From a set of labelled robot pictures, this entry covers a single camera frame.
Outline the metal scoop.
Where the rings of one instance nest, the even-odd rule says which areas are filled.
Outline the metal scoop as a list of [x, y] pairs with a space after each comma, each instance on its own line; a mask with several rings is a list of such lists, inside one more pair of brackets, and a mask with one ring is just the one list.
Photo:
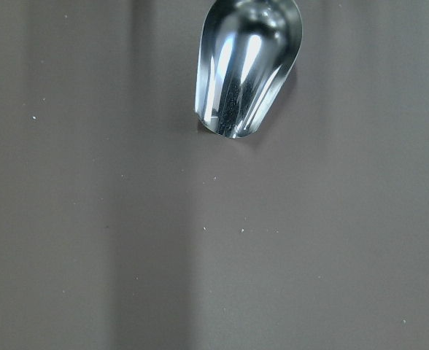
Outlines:
[[295, 1], [216, 1], [201, 32], [194, 110], [209, 131], [230, 139], [255, 133], [301, 47]]

